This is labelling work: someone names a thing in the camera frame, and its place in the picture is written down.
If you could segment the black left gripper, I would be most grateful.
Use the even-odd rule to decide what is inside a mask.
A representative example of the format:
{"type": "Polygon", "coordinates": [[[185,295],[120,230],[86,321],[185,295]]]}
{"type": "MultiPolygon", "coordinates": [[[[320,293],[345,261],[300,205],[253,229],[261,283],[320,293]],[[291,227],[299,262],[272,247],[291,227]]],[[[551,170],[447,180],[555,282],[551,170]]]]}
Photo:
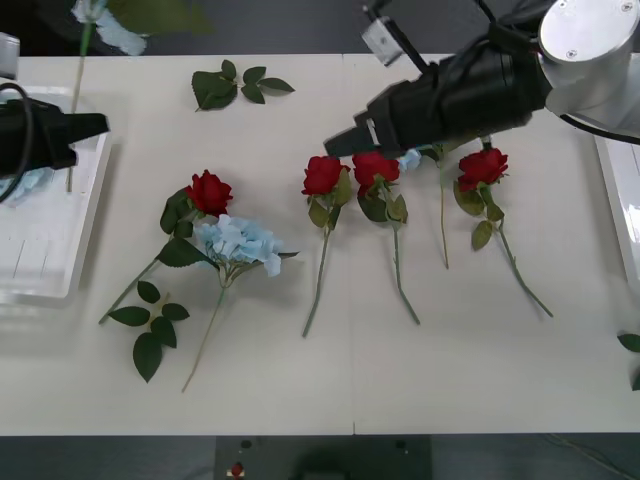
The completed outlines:
{"type": "Polygon", "coordinates": [[[77,164],[77,154],[71,145],[110,131],[104,114],[65,114],[58,106],[43,101],[34,101],[31,111],[34,139],[28,171],[74,167],[77,164]]]}

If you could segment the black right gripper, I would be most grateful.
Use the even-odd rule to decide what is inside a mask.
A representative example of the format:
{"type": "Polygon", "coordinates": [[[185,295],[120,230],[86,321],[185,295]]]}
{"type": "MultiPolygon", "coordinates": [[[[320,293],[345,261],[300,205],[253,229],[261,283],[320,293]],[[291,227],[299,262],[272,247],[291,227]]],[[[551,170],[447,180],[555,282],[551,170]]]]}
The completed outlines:
{"type": "Polygon", "coordinates": [[[371,151],[406,151],[444,140],[438,110],[431,111],[441,75],[431,72],[387,87],[354,117],[355,127],[324,141],[332,157],[371,151]]]}

